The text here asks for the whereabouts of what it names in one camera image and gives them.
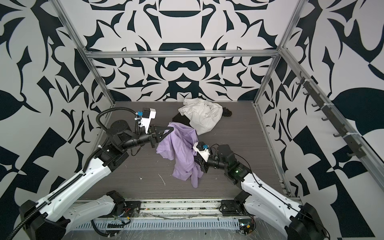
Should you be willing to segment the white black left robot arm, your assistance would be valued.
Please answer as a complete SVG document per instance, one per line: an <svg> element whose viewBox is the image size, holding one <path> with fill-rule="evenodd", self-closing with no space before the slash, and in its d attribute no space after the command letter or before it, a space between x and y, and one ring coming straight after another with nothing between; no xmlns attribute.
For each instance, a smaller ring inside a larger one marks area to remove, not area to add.
<svg viewBox="0 0 384 240"><path fill-rule="evenodd" d="M145 144L160 143L172 127L141 127L133 133L124 120L114 122L106 130L109 144L97 149L87 159L84 168L58 189L37 202L26 201L20 207L21 223L8 236L11 240L23 229L31 240L60 240L75 228L96 218L123 212L125 199L110 191L99 199L78 207L73 204L93 185L116 170L128 157L128 151Z"/></svg>

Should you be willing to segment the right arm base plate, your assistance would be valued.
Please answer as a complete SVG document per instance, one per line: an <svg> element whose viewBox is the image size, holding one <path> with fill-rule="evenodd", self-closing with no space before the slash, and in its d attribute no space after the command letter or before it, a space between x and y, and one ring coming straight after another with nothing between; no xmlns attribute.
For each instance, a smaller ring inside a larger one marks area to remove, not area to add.
<svg viewBox="0 0 384 240"><path fill-rule="evenodd" d="M233 200L221 200L221 205L219 206L219 211L225 217L230 216L247 216L248 212L244 207L245 201L240 201L237 199Z"/></svg>

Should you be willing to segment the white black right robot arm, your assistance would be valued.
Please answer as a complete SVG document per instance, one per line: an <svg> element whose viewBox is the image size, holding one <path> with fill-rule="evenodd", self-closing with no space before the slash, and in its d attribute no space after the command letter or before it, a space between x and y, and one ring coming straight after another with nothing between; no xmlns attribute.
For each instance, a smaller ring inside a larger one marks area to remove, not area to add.
<svg viewBox="0 0 384 240"><path fill-rule="evenodd" d="M245 234L255 229L255 218L259 218L289 240L330 239L312 205L301 205L267 185L252 171L249 163L238 161L240 155L234 153L229 145L206 145L198 141L194 129L179 123L153 126L150 134L158 143L157 153L176 162L175 178L190 179L196 188L198 180L210 168L224 171L230 183L241 191L232 200L222 200L219 211L225 217L249 217L250 223L241 226Z"/></svg>

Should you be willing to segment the purple cloth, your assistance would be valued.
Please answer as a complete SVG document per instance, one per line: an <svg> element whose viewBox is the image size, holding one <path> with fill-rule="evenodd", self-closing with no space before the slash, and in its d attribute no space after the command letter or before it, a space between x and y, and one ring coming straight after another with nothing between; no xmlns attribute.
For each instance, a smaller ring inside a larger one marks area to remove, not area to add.
<svg viewBox="0 0 384 240"><path fill-rule="evenodd" d="M196 130L176 122L170 122L173 131L162 140L157 147L157 154L164 159L175 161L172 176L178 180L190 180L192 187L198 187L203 176L200 166L195 162L196 151L193 149L198 142Z"/></svg>

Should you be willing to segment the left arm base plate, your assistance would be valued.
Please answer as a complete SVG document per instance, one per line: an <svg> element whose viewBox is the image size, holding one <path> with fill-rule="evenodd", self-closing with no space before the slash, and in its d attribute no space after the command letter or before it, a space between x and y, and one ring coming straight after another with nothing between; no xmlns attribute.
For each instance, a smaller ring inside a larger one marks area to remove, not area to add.
<svg viewBox="0 0 384 240"><path fill-rule="evenodd" d="M141 201L125 201L115 206L114 216L125 218L134 217L141 211Z"/></svg>

